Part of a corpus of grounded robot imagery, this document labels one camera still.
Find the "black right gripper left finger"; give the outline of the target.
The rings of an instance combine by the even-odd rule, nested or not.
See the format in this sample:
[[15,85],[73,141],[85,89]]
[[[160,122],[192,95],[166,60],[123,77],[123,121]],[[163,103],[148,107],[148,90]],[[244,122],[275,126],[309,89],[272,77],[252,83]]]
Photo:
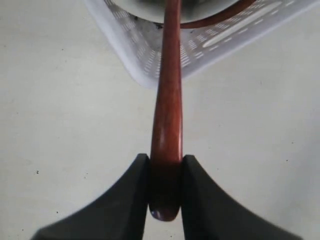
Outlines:
[[149,158],[139,153],[104,194],[74,214],[39,229],[34,240],[141,240],[147,214]]

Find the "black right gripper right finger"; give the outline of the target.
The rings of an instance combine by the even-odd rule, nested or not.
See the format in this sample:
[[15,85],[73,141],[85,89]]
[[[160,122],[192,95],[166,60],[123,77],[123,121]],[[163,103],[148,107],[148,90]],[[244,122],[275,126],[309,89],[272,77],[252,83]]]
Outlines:
[[298,240],[219,187],[193,155],[183,158],[181,214],[186,240]]

